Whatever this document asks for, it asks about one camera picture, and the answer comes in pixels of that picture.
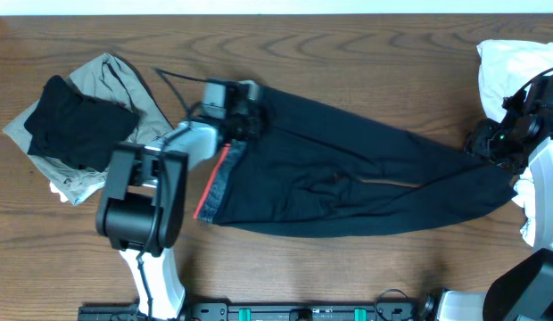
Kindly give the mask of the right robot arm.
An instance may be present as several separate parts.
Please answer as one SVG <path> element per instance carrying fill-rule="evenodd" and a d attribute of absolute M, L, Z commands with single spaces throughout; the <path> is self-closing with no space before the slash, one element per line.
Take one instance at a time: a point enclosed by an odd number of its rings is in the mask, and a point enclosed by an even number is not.
<path fill-rule="evenodd" d="M 535 232 L 532 255 L 498 278 L 487 292 L 443 292 L 435 320 L 553 320 L 553 118 L 503 119 L 488 139 L 494 161 L 512 154 L 532 173 Z"/>

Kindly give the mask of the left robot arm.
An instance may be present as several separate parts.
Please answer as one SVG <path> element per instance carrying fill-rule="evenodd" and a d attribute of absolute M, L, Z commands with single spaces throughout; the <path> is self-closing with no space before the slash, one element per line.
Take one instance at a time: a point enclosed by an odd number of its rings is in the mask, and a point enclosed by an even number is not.
<path fill-rule="evenodd" d="M 225 143 L 260 134 L 260 85 L 209 79 L 197 116 L 148 144 L 114 149 L 96 214 L 96 230 L 120 253 L 139 302 L 134 320 L 175 320 L 186 290 L 173 251 L 185 208 L 188 173 Z"/>

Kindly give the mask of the black leggings red waistband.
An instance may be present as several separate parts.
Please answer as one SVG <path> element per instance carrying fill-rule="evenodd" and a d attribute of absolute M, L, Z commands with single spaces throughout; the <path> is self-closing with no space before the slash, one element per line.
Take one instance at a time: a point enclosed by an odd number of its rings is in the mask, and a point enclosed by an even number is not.
<path fill-rule="evenodd" d="M 261 136 L 227 144 L 194 217 L 308 238 L 395 235 L 481 218 L 512 175 L 417 134 L 263 87 Z"/>

